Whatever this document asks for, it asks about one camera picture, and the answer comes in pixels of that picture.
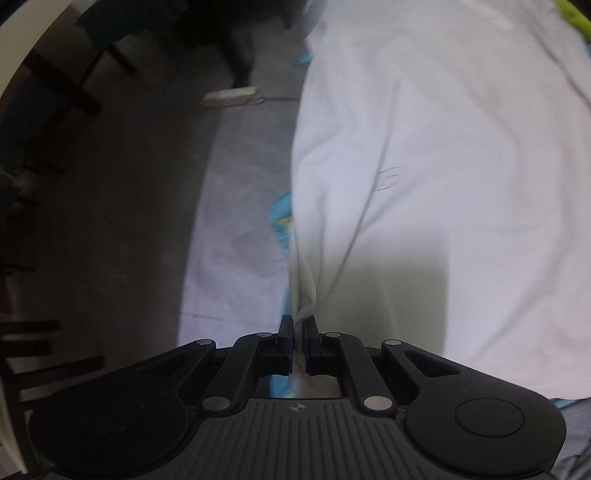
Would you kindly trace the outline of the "white t-shirt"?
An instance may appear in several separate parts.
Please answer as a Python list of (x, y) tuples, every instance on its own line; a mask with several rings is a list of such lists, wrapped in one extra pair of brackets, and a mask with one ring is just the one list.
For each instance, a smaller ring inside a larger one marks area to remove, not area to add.
[(291, 157), (291, 312), (590, 394), (590, 57), (552, 1), (326, 1)]

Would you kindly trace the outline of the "teal patterned bed sheet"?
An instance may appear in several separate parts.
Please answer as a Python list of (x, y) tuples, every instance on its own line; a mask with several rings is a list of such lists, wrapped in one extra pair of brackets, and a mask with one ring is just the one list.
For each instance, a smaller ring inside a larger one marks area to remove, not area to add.
[(294, 320), (294, 371), (287, 378), (280, 380), (279, 376), (270, 381), (270, 393), (281, 399), (303, 398), (312, 389), (304, 373), (304, 354), (301, 353), (301, 322), (304, 314), (301, 313), (301, 287), (300, 259), (297, 253), (296, 235), (296, 201), (294, 201), (294, 185), (296, 184), (296, 152), (297, 135), (300, 120), (295, 120), (293, 142), (290, 147), (290, 190), (280, 196), (271, 204), (270, 227), (276, 234), (277, 240), (288, 259), (288, 286), (284, 297), (283, 315), (290, 316)]

